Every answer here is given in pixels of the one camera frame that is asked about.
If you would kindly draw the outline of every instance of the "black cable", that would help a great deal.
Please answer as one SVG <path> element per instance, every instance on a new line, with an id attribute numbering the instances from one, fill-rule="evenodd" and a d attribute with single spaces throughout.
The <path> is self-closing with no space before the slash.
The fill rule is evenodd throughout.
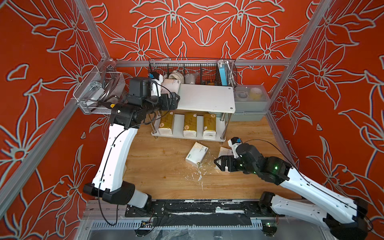
<path id="1" fill-rule="evenodd" d="M 277 149 L 277 150 L 278 150 L 278 151 L 279 151 L 279 152 L 280 152 L 280 153 L 281 153 L 281 154 L 282 154 L 288 161 L 290 161 L 290 159 L 287 158 L 287 157 L 280 151 L 280 149 L 278 149 L 275 145 L 273 145 L 272 143 L 270 143 L 270 142 L 268 142 L 268 141 L 266 141 L 266 140 L 263 140 L 263 139 L 250 139 L 250 140 L 247 140 L 247 141 L 245 141 L 245 142 L 243 142 L 243 143 L 246 143 L 246 142 L 249 142 L 249 141 L 253 141 L 253 140 L 263 141 L 263 142 L 267 142 L 267 143 L 271 144 L 271 145 L 274 146 L 274 147 L 275 147 L 275 148 L 276 148 L 276 149 Z M 370 222 L 370 225 L 371 225 L 371 229 L 368 230 L 368 232 L 371 232 L 371 231 L 373 230 L 373 223 L 372 223 L 372 221 L 367 217 L 366 214 L 364 214 L 364 213 L 361 212 L 360 210 L 357 210 L 357 209 L 354 208 L 354 207 L 349 206 L 347 203 L 341 201 L 340 199 L 337 199 L 336 197 L 332 196 L 331 194 L 329 194 L 329 193 L 323 191 L 322 189 L 318 188 L 317 186 L 313 185 L 310 181 L 308 181 L 308 180 L 301 174 L 301 172 L 299 171 L 299 169 L 297 168 L 297 166 L 296 166 L 295 163 L 292 163 L 292 162 L 291 162 L 291 164 L 292 164 L 293 167 L 296 169 L 296 171 L 300 174 L 300 176 L 301 176 L 301 177 L 302 177 L 308 184 L 310 184 L 310 185 L 313 186 L 314 188 L 316 188 L 316 189 L 322 191 L 323 193 L 327 194 L 328 196 L 330 196 L 330 197 L 332 197 L 332 198 L 338 200 L 339 202 L 343 203 L 345 206 L 348 206 L 348 207 L 352 208 L 353 210 L 356 210 L 357 212 L 360 212 L 362 215 L 364 215 L 364 218 L 366 218 L 366 219 Z"/>
<path id="2" fill-rule="evenodd" d="M 146 122 L 146 123 L 148 124 L 148 123 L 151 123 L 151 122 L 153 122 L 153 121 L 159 120 L 159 119 L 161 119 L 162 117 L 164 117 L 165 115 L 167 115 L 168 113 L 169 113 L 169 110 L 167 111 L 166 114 L 163 114 L 163 115 L 160 116 L 159 118 L 152 119 L 151 121 Z M 119 134 L 116 136 L 116 138 L 113 140 L 113 142 L 112 142 L 112 146 L 114 146 L 115 141 L 117 140 L 117 138 L 118 138 L 123 132 L 125 132 L 126 130 L 128 130 L 128 129 L 130 129 L 130 128 L 137 127 L 137 126 L 139 126 L 139 125 L 146 124 L 146 123 L 143 122 L 143 123 L 140 123 L 140 124 L 136 124 L 136 125 L 134 125 L 134 126 L 128 127 L 127 129 L 124 129 L 123 131 L 121 131 L 121 133 L 119 133 Z M 116 222 L 113 224 L 113 223 L 108 222 L 107 219 L 105 218 L 105 216 L 104 216 L 104 214 L 103 214 L 103 210 L 101 209 L 101 203 L 100 203 L 100 187 L 101 187 L 101 183 L 103 182 L 103 177 L 104 177 L 105 168 L 106 168 L 106 166 L 107 166 L 107 162 L 108 162 L 108 159 L 109 159 L 109 155 L 111 154 L 111 151 L 112 151 L 112 147 L 111 147 L 110 150 L 109 150 L 107 159 L 105 160 L 105 164 L 104 164 L 103 172 L 101 173 L 100 184 L 99 184 L 99 189 L 98 189 L 98 202 L 99 202 L 99 208 L 100 208 L 101 216 L 103 217 L 103 219 L 105 220 L 105 222 L 108 223 L 108 225 L 110 225 L 110 226 L 115 226 L 115 225 L 118 223 L 118 209 L 119 209 L 119 205 L 117 205 L 117 209 L 116 209 Z"/>
<path id="3" fill-rule="evenodd" d="M 152 216 L 155 216 L 156 217 L 156 225 L 155 226 L 153 226 L 152 227 L 152 229 L 149 231 L 149 232 L 147 232 L 147 233 L 145 233 L 145 234 L 143 234 L 143 235 L 138 235 L 137 234 L 137 230 L 139 230 L 140 228 L 141 228 L 141 226 L 138 228 L 138 229 L 136 229 L 135 230 L 135 233 L 136 233 L 136 236 L 137 237 L 144 237 L 145 235 L 148 235 L 150 232 L 152 232 L 156 227 L 159 227 L 160 226 L 160 222 L 159 222 L 159 217 L 156 215 L 156 214 L 154 214 L 154 212 L 155 212 L 155 209 L 153 209 L 152 208 L 152 210 L 153 210 L 153 212 L 152 212 Z"/>
<path id="4" fill-rule="evenodd" d="M 108 225 L 110 225 L 110 226 L 115 226 L 115 225 L 118 223 L 118 211 L 119 211 L 119 205 L 118 205 L 117 208 L 116 208 L 116 222 L 115 222 L 115 223 L 110 223 L 110 222 L 107 221 L 107 219 L 104 217 L 103 211 L 101 210 L 101 203 L 100 203 L 100 186 L 101 186 L 101 183 L 99 184 L 99 190 L 97 191 L 97 197 L 98 197 L 98 201 L 99 201 L 99 208 L 100 208 L 101 216 L 104 218 L 104 221 L 105 221 L 106 223 L 108 223 Z"/>

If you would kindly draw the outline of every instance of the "wooden floor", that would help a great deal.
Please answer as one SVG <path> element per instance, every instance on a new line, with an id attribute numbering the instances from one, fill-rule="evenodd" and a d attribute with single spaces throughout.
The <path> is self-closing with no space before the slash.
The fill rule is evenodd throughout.
<path id="1" fill-rule="evenodd" d="M 227 139 L 240 137 L 243 141 L 259 138 L 277 146 L 267 119 L 258 122 L 230 122 Z M 149 125 L 143 125 L 133 140 L 126 166 L 124 181 L 131 182 L 153 199 L 259 199 L 263 191 L 298 199 L 298 194 L 267 183 L 254 174 L 226 173 L 215 169 L 220 146 L 225 142 L 199 141 L 207 146 L 199 169 L 185 162 L 194 140 L 151 136 Z M 283 156 L 270 144 L 249 142 L 265 156 Z"/>

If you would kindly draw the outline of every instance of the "floral pattern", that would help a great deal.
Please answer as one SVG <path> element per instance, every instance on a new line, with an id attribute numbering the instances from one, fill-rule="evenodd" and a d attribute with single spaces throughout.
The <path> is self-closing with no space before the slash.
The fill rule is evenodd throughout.
<path id="1" fill-rule="evenodd" d="M 1 188 L 101 56 L 73 0 L 7 0 L 0 10 L 7 22 L 2 52 L 9 56 L 1 87 L 12 103 L 1 106 Z M 102 131 L 80 136 L 97 117 L 75 113 L 0 220 L 0 239 L 74 237 L 87 201 L 81 186 L 104 148 L 94 140 Z"/>
<path id="2" fill-rule="evenodd" d="M 108 52 L 119 60 L 175 57 L 275 60 L 291 57 L 318 2 L 146 0 L 117 6 L 89 0 L 88 4 Z M 114 16 L 127 12 L 127 26 L 122 27 Z M 238 69 L 238 82 L 264 84 L 269 92 L 278 80 L 273 75 L 280 68 Z M 127 73 L 139 76 L 142 70 L 135 68 Z"/>
<path id="3" fill-rule="evenodd" d="M 369 239 L 384 238 L 383 15 L 380 1 L 332 1 L 270 109 L 304 174 L 369 203 Z"/>

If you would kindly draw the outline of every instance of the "clear plastic storage box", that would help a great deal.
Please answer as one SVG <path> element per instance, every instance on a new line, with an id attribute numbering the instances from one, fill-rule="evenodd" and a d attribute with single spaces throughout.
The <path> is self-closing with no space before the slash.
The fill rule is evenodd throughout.
<path id="1" fill-rule="evenodd" d="M 236 111 L 231 121 L 260 121 L 267 113 L 270 99 L 263 85 L 238 85 L 233 94 Z"/>

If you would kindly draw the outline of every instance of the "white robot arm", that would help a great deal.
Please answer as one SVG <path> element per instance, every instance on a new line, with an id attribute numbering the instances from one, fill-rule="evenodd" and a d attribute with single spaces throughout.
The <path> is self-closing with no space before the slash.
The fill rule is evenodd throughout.
<path id="1" fill-rule="evenodd" d="M 266 212 L 293 216 L 317 224 L 339 240 L 365 239 L 367 202 L 351 199 L 327 189 L 300 173 L 293 165 L 278 158 L 264 157 L 253 145 L 234 137 L 228 141 L 233 156 L 221 156 L 214 162 L 222 170 L 256 174 L 261 179 L 290 189 L 314 204 L 284 199 L 264 192 L 259 206 Z"/>
<path id="2" fill-rule="evenodd" d="M 151 78 L 133 78 L 129 94 L 117 104 L 98 102 L 111 109 L 107 146 L 100 167 L 83 192 L 111 204 L 133 205 L 148 209 L 151 196 L 135 189 L 135 185 L 122 180 L 128 151 L 138 128 L 147 114 L 158 110 L 174 110 L 180 97 L 175 93 L 161 94 L 162 75 L 151 73 Z"/>

